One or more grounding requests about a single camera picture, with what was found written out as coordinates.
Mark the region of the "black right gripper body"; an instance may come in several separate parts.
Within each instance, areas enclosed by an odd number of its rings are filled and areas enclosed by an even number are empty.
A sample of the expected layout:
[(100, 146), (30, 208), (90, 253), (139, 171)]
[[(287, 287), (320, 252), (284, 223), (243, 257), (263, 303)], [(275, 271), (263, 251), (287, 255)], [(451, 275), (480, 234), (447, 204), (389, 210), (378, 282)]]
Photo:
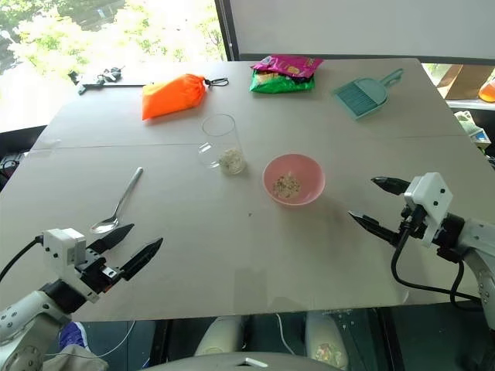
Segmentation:
[(409, 237), (422, 239), (426, 230), (425, 209), (422, 206), (405, 206), (401, 217), (403, 220), (399, 225), (398, 235), (394, 238), (394, 245), (404, 245)]

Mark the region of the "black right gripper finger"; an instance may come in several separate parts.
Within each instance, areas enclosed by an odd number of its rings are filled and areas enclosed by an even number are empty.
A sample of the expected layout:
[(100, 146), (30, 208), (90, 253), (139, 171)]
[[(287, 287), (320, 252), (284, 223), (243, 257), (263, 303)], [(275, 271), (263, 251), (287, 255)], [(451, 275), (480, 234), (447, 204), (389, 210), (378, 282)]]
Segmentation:
[(398, 242), (399, 233), (381, 226), (377, 220), (364, 215), (363, 213), (357, 213), (354, 211), (349, 211), (348, 213), (367, 232), (388, 242), (390, 245), (395, 245)]
[(405, 191), (410, 186), (410, 182), (405, 181), (403, 179), (386, 177), (386, 176), (378, 176), (371, 179), (371, 181), (383, 189), (385, 192), (389, 192), (396, 196), (404, 194)]

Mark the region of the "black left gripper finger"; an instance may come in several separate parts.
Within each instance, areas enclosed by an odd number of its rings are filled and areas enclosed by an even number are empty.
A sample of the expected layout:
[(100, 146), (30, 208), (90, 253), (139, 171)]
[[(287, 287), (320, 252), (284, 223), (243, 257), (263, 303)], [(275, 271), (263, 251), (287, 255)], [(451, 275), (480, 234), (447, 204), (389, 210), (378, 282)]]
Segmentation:
[(131, 231), (134, 227), (134, 223), (130, 223), (125, 226), (118, 227), (117, 229), (111, 231), (104, 237), (95, 240), (91, 243), (87, 249), (96, 252), (97, 254), (102, 254), (107, 250), (111, 250), (116, 247)]
[(162, 246), (162, 243), (163, 238), (160, 237), (140, 249), (140, 251), (121, 267), (121, 278), (125, 281), (130, 281), (152, 260)]

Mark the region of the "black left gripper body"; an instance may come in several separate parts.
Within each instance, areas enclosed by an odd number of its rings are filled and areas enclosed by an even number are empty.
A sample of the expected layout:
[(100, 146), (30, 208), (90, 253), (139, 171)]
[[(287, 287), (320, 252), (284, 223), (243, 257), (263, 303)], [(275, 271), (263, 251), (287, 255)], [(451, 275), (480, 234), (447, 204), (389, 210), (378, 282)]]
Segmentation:
[(108, 267), (106, 259), (91, 248), (85, 250), (84, 260), (75, 268), (80, 274), (79, 280), (84, 284), (78, 292), (84, 297), (93, 297), (107, 292), (121, 279), (121, 270)]

